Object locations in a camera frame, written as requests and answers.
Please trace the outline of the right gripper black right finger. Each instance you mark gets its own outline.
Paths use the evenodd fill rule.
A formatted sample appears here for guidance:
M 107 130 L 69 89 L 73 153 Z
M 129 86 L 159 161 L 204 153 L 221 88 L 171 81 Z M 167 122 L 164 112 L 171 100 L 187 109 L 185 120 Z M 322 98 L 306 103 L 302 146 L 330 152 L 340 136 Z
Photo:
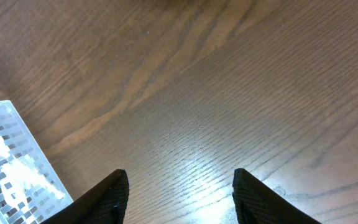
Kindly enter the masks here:
M 241 224 L 317 224 L 243 168 L 234 171 L 232 197 Z

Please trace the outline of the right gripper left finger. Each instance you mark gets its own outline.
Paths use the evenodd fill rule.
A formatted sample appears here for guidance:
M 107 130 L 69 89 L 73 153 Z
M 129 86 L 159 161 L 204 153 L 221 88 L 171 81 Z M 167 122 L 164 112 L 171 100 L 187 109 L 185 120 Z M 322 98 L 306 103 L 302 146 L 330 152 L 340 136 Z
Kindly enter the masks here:
M 129 180 L 127 173 L 122 169 L 117 169 L 72 204 L 42 223 L 123 224 L 128 199 Z

